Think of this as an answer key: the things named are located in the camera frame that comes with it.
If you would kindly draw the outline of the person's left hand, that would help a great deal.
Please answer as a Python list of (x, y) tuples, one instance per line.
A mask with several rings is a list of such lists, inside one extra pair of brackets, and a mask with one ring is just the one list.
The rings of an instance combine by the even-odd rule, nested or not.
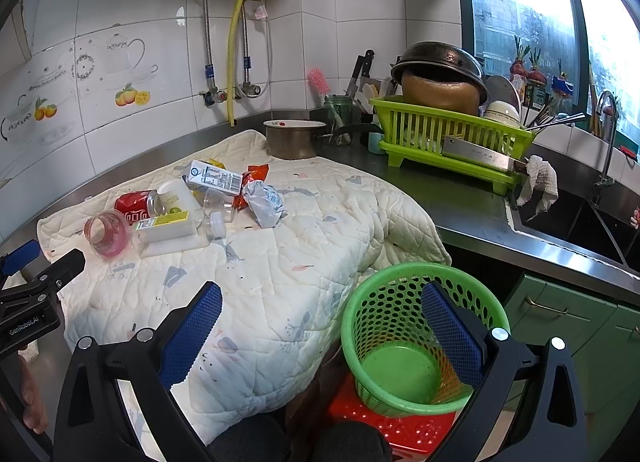
[(48, 416), (40, 388), (26, 360), (20, 356), (18, 361), (21, 367), (21, 394), (24, 401), (23, 422), (36, 434), (43, 434), (48, 426)]

